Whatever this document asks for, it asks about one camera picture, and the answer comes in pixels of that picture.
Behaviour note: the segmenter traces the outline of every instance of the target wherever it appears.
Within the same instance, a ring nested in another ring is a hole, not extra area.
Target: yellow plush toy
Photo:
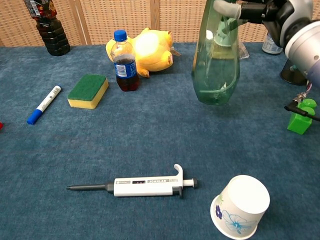
[[[140,76],[149,78],[149,72],[157,72],[169,68],[174,63],[173,54],[180,54],[172,47],[173,38],[170,31],[151,30],[145,28],[137,37],[127,37],[135,51],[137,72]],[[111,61],[111,48],[115,44],[111,39],[105,50]]]

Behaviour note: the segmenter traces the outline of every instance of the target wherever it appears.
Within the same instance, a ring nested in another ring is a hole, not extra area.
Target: upside-down cup
[[[238,175],[230,180],[210,206],[211,219],[225,236],[235,240],[252,237],[270,204],[267,188],[256,178]]]

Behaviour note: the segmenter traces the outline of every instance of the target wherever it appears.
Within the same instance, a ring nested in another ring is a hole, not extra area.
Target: bottle
[[[229,101],[240,77],[238,22],[222,16],[213,5],[214,0],[206,1],[191,76],[200,102],[223,105]]]
[[[62,56],[70,51],[70,44],[52,0],[24,0],[31,17],[36,21],[44,45],[53,56]]]
[[[124,92],[135,91],[140,85],[137,73],[136,56],[133,46],[128,42],[125,30],[114,32],[115,44],[111,48],[111,58],[114,63],[116,82]]]
[[[278,55],[282,52],[282,47],[279,47],[275,44],[274,40],[272,39],[270,33],[268,32],[264,43],[262,45],[262,50],[266,53],[266,54],[271,54],[271,55]]]

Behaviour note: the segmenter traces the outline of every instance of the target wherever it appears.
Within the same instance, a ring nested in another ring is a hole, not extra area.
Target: green plastic block
[[[317,106],[316,101],[311,98],[306,98],[298,104],[298,108],[310,107],[312,109],[315,109],[316,106]]]
[[[300,109],[308,112],[310,115],[313,116],[316,114],[315,110],[309,106],[302,106],[300,107]],[[307,116],[301,116],[297,113],[293,113],[290,117],[287,129],[297,134],[303,135],[306,132],[306,130],[310,127],[311,123],[311,118]]]

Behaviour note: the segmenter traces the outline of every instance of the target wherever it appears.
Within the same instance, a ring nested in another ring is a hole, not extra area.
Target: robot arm
[[[238,25],[240,20],[247,20],[265,26],[274,43],[284,49],[286,57],[308,79],[307,90],[298,94],[285,109],[315,119],[296,107],[307,96],[311,86],[320,88],[320,21],[312,21],[313,0],[238,2],[215,0],[213,7],[218,13],[238,20]]]

